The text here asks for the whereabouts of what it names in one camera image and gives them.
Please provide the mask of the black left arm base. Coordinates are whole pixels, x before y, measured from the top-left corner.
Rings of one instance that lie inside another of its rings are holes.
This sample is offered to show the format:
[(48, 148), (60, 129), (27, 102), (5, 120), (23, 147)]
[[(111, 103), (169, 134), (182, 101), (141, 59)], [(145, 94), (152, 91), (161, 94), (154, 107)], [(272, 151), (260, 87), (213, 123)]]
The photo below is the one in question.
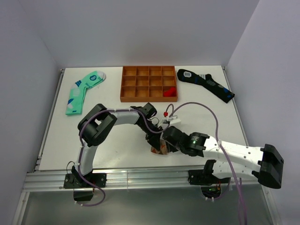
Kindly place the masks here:
[[(106, 173), (93, 173), (90, 172), (84, 178), (92, 183), (93, 185), (96, 185), (100, 188), (104, 188), (106, 185)], [(94, 190), (96, 189), (91, 184), (88, 184), (87, 182), (83, 181), (80, 176), (74, 175), (72, 173), (68, 173), (65, 176), (64, 189), (81, 189), (81, 188), (93, 188), (92, 191), (74, 191), (73, 192), (73, 198), (75, 201), (78, 202), (88, 202), (92, 199), (94, 196)]]

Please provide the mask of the brown argyle sock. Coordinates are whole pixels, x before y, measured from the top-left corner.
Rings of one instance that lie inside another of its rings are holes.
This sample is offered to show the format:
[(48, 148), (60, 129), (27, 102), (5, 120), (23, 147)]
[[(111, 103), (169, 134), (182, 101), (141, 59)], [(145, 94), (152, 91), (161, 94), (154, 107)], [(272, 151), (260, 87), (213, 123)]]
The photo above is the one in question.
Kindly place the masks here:
[(151, 153), (162, 156), (168, 155), (169, 153), (171, 153), (171, 150), (172, 145), (163, 139), (160, 139), (160, 147), (158, 149), (155, 149), (154, 147), (151, 147), (150, 149)]

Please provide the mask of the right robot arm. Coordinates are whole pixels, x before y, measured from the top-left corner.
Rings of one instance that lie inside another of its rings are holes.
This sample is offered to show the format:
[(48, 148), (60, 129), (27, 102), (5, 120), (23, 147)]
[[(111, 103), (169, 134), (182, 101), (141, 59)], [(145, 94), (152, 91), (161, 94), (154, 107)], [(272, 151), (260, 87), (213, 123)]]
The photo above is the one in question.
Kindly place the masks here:
[(218, 141), (198, 132), (187, 135), (176, 127), (169, 127), (162, 138), (183, 154), (207, 159), (203, 169), (188, 172), (191, 185), (228, 183), (230, 178), (236, 176), (257, 180), (272, 189), (282, 186), (284, 159), (271, 144), (264, 147), (243, 146)]

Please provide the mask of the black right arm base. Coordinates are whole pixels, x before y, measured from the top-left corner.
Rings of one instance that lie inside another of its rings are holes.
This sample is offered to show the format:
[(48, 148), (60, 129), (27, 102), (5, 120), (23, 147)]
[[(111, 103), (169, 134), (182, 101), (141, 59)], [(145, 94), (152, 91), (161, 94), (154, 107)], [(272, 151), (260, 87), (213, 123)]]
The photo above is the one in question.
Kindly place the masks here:
[(190, 185), (200, 186), (201, 193), (206, 201), (214, 202), (221, 199), (230, 190), (230, 178), (217, 178), (212, 174), (205, 174), (204, 170), (188, 170)]

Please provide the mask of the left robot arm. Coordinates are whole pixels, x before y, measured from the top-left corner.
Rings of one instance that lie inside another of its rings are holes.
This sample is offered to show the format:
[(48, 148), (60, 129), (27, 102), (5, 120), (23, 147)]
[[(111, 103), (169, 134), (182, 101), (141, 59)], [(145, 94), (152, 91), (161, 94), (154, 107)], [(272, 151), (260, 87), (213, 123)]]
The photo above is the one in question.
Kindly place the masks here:
[(75, 169), (75, 183), (86, 187), (91, 183), (93, 160), (98, 146), (104, 142), (114, 126), (137, 125), (145, 134), (147, 143), (157, 149), (163, 128), (150, 120), (157, 114), (151, 103), (124, 109), (108, 109), (103, 104), (95, 105), (79, 122), (79, 138), (82, 144)]

